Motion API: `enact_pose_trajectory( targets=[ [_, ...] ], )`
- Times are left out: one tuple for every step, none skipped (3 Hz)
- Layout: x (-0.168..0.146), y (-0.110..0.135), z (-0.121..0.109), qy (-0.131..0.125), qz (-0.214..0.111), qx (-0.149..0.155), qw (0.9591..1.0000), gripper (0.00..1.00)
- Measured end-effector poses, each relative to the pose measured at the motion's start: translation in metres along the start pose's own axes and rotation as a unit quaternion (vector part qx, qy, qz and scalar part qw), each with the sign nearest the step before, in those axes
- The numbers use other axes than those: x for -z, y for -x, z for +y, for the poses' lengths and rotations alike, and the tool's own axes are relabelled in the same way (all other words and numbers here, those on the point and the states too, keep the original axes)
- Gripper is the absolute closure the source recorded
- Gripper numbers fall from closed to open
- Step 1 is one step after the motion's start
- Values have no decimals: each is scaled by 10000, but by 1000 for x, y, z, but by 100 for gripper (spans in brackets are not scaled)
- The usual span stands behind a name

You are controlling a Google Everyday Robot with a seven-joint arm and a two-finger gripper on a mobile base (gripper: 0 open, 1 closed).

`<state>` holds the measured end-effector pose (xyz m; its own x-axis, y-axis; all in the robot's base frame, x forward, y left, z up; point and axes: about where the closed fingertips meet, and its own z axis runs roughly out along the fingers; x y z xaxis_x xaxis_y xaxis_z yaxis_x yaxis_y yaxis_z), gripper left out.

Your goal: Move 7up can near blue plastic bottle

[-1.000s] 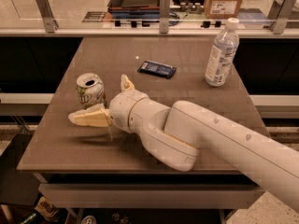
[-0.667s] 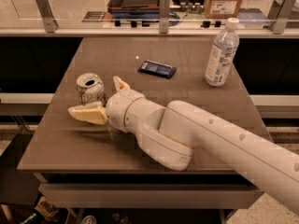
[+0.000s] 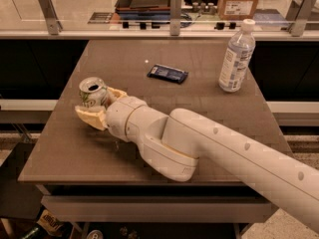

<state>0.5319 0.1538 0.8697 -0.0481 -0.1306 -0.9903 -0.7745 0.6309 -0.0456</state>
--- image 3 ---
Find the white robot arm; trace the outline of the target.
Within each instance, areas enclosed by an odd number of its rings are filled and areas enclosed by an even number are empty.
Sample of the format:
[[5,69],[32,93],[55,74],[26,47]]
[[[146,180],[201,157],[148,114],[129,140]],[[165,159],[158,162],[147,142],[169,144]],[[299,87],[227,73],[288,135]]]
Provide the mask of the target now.
[[202,157],[236,176],[313,231],[319,231],[319,171],[185,109],[166,115],[125,92],[80,89],[79,118],[137,145],[143,160],[175,181],[189,180]]

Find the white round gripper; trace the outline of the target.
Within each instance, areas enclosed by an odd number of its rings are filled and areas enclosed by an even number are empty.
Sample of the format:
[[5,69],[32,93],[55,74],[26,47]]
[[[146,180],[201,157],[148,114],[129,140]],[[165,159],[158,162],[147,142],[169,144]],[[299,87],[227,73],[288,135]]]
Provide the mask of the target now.
[[109,133],[125,142],[129,142],[126,125],[130,115],[147,103],[136,97],[127,97],[127,93],[108,87],[108,100],[112,103],[106,110],[104,106],[75,106],[79,119],[98,130],[108,129]]

